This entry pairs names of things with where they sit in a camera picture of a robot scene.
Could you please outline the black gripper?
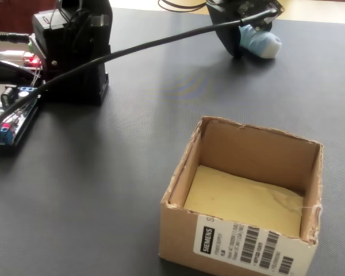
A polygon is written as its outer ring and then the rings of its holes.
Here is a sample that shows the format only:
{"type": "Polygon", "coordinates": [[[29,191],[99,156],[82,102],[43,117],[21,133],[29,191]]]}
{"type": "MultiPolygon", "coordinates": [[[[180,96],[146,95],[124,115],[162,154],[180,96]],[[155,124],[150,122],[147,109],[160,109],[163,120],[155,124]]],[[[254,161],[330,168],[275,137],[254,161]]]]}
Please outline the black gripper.
{"type": "MultiPolygon", "coordinates": [[[[214,25],[240,19],[235,10],[239,6],[239,1],[237,0],[207,0],[206,3],[208,4],[210,19],[214,25]]],[[[241,58],[241,33],[238,26],[218,29],[216,30],[216,35],[234,59],[241,58]]]]}

